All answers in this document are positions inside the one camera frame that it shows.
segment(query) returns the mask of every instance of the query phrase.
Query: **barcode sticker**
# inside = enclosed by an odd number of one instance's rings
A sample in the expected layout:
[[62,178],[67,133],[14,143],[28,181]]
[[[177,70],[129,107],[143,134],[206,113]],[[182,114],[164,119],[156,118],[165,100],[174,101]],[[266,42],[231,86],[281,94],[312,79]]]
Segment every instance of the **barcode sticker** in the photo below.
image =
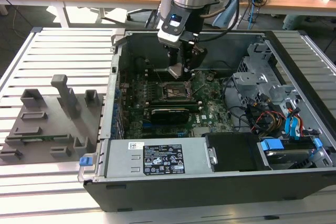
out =
[[128,149],[129,150],[142,150],[145,142],[129,142]]

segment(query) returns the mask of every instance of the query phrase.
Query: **blue tab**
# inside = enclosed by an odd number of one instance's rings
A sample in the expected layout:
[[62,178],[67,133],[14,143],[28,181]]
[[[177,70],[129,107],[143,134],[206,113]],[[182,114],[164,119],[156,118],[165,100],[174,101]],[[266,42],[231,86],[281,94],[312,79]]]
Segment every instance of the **blue tab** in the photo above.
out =
[[321,142],[321,140],[319,138],[315,138],[313,140],[313,142],[314,142],[314,144],[315,144],[315,146],[316,146],[317,149],[321,148],[323,146],[323,144],[322,144],[322,142]]
[[296,136],[296,126],[298,123],[299,120],[297,118],[293,118],[292,127],[290,129],[290,136],[294,137],[295,140],[299,140],[299,137]]
[[288,134],[289,130],[290,130],[290,118],[286,118],[285,133]]
[[264,151],[285,149],[281,140],[278,138],[268,138],[261,142]]
[[267,146],[265,140],[261,142],[261,146],[262,146],[262,148],[263,148],[262,150],[264,150],[264,151],[268,151],[268,150],[269,150],[269,148],[268,148],[268,146]]
[[79,160],[79,166],[92,166],[93,158],[92,157],[81,157]]

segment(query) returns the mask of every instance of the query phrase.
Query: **power supply label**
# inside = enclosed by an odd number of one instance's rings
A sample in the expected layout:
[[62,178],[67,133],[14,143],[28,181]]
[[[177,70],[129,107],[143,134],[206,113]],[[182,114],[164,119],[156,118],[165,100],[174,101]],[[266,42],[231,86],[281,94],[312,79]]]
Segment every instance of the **power supply label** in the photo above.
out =
[[181,144],[143,147],[143,173],[167,175],[185,173]]

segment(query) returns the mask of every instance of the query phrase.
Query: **robotic arm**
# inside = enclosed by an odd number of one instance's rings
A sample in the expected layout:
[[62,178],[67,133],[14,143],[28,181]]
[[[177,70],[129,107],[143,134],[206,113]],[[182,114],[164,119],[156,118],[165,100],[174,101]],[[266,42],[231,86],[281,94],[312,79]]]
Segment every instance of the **robotic arm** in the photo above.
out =
[[[207,50],[197,45],[198,35],[210,6],[219,3],[219,0],[171,1],[170,11],[165,14],[158,38],[168,49],[168,70],[175,78],[202,64]],[[177,63],[179,52],[182,63]]]

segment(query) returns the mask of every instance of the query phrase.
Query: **motherboard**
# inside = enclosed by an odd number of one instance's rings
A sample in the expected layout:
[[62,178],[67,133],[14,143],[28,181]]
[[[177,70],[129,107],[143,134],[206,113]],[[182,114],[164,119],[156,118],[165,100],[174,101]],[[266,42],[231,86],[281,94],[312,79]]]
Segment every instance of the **motherboard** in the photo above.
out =
[[126,139],[201,137],[233,131],[214,71],[194,71],[175,80],[167,71],[122,73],[120,81]]

